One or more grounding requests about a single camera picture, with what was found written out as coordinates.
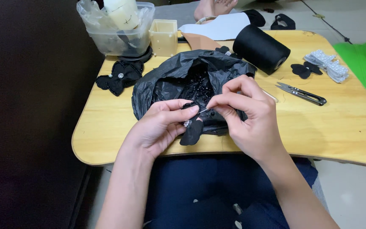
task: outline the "hand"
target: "hand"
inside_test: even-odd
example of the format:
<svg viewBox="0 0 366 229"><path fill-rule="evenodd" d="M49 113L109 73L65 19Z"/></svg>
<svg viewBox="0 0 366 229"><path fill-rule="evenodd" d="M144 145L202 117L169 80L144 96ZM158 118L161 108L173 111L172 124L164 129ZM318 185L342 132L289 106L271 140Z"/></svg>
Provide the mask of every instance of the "hand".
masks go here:
<svg viewBox="0 0 366 229"><path fill-rule="evenodd" d="M257 162L277 152L286 152L279 135L276 104L251 77L241 75L222 86L222 94L213 96L207 108L220 113L228 124L235 144ZM248 119L241 121L242 110Z"/></svg>
<svg viewBox="0 0 366 229"><path fill-rule="evenodd" d="M181 110L184 104L190 102L172 99L152 104L141 120L131 128L121 148L127 151L143 151L155 159L179 134L186 131L186 127L180 122L197 114L197 105Z"/></svg>

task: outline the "black thread spool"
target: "black thread spool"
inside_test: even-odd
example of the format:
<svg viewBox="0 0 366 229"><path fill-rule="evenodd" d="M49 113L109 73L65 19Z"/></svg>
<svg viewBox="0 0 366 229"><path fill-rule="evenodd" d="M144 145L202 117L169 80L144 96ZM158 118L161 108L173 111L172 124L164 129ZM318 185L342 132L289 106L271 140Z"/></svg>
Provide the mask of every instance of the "black thread spool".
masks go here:
<svg viewBox="0 0 366 229"><path fill-rule="evenodd" d="M268 75L274 73L290 55L290 49L251 24L238 34L233 51Z"/></svg>

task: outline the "beige plastic box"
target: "beige plastic box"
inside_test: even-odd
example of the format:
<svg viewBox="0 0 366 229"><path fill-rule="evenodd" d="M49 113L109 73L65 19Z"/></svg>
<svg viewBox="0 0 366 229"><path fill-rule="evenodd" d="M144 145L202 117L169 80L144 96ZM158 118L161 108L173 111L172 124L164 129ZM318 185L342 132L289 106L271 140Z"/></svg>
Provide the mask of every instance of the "beige plastic box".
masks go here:
<svg viewBox="0 0 366 229"><path fill-rule="evenodd" d="M177 52L177 21L154 19L149 30L154 56L172 57Z"/></svg>

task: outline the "white foam sheet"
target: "white foam sheet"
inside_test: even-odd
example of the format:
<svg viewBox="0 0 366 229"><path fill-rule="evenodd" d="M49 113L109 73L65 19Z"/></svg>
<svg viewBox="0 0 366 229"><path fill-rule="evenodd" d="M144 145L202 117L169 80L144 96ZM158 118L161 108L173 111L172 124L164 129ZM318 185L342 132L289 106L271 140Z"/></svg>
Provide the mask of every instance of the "white foam sheet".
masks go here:
<svg viewBox="0 0 366 229"><path fill-rule="evenodd" d="M218 16L207 24L185 24L179 30L188 34L200 34L215 41L235 39L240 31L249 25L245 13L231 13Z"/></svg>

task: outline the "yellow wooden table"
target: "yellow wooden table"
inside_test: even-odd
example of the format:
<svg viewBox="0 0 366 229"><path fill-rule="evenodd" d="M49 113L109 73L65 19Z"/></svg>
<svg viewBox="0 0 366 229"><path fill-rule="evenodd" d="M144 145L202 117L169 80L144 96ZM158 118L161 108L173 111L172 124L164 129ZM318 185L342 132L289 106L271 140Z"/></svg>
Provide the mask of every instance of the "yellow wooden table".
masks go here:
<svg viewBox="0 0 366 229"><path fill-rule="evenodd" d="M292 50L286 62L268 76L258 70L255 80L279 99L277 120L282 141L292 155L329 159L366 165L366 90L350 71L349 78L335 83L326 73L312 74L307 80L292 73L291 64L302 64L304 55L321 49L327 55L337 54L321 35L308 31L266 31ZM232 47L232 41L221 42ZM179 44L178 52L188 51L188 44ZM341 65L344 61L337 56ZM111 72L115 57L107 57L99 75ZM144 75L158 67L167 57L152 57ZM322 96L327 104L317 106L275 86L281 81ZM132 87L116 97L109 91L91 90L84 111L72 138L73 151L89 165L114 162L118 149L130 128L137 122L131 106ZM238 152L232 139L204 134L197 144L182 146L174 141L164 154Z"/></svg>

